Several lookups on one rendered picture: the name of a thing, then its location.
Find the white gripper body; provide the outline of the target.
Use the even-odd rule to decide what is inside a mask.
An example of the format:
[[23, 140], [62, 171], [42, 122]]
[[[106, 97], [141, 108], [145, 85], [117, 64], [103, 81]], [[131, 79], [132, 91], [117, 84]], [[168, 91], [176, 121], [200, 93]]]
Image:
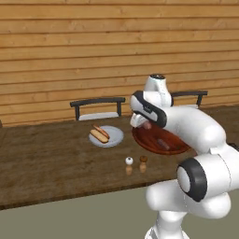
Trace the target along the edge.
[[144, 124], [144, 122], [145, 118], [143, 116], [141, 116], [140, 114], [133, 113], [130, 121], [132, 127], [134, 128], [140, 127]]

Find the reddish brown bowl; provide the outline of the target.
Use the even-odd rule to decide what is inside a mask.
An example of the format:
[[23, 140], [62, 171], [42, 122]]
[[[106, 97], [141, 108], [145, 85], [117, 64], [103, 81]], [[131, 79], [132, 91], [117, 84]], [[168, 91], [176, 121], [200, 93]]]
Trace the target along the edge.
[[142, 148], [161, 155], [176, 155], [190, 149], [178, 136], [153, 124], [149, 130], [132, 128], [136, 143]]

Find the pale grey plate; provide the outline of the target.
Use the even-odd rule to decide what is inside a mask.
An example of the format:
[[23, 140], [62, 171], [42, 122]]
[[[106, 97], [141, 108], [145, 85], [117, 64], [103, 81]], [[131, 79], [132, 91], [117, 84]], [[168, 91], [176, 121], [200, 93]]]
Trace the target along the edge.
[[124, 138], [123, 131], [117, 127], [104, 125], [102, 126], [102, 129], [109, 134], [109, 140], [107, 143], [102, 143], [98, 139], [96, 139], [92, 134], [89, 134], [89, 140], [97, 147], [111, 148], [118, 145]]

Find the tan hot dog bun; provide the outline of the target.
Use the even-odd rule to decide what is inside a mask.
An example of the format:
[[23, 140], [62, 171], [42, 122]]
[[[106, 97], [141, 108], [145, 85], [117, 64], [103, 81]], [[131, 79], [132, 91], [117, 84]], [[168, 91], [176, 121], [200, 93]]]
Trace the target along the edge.
[[104, 136], [103, 134], [101, 134], [100, 132], [98, 132], [97, 130], [92, 129], [90, 131], [90, 134], [95, 137], [97, 140], [99, 140], [101, 143], [107, 143], [108, 142], [108, 138], [106, 136]]

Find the black chair with white seat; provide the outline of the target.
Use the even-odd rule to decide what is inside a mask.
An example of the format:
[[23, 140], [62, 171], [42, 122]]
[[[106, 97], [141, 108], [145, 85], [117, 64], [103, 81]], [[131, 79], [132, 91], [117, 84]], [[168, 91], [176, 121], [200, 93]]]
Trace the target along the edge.
[[174, 91], [174, 92], [171, 92], [170, 94], [172, 98], [172, 104], [174, 104], [175, 97], [196, 96], [197, 97], [196, 105], [197, 107], [200, 107], [203, 97], [207, 95], [207, 93], [208, 91]]
[[[121, 116], [121, 104], [125, 102], [124, 97], [102, 97], [102, 98], [93, 98], [86, 99], [81, 101], [74, 101], [70, 103], [70, 106], [75, 109], [76, 120], [98, 120], [98, 119], [108, 119], [108, 118], [117, 118]], [[117, 111], [116, 112], [101, 112], [101, 113], [91, 113], [91, 114], [80, 114], [80, 107], [82, 105], [92, 105], [92, 104], [101, 104], [101, 103], [116, 103]]]

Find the brown-topped wooden pepper shaker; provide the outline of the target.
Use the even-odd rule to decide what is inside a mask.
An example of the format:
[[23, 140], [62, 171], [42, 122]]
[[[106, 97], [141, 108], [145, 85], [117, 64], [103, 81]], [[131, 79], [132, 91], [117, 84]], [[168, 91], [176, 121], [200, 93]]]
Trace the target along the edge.
[[139, 160], [140, 160], [140, 165], [139, 165], [140, 172], [145, 173], [146, 170], [147, 170], [148, 157], [147, 156], [140, 156]]

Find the white-topped wooden salt shaker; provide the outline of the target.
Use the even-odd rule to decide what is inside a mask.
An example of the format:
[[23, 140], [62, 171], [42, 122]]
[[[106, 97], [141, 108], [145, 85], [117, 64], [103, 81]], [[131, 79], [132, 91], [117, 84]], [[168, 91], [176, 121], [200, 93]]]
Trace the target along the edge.
[[125, 163], [126, 163], [126, 174], [127, 175], [130, 175], [133, 171], [133, 162], [134, 162], [134, 159], [132, 157], [127, 157], [125, 159]]

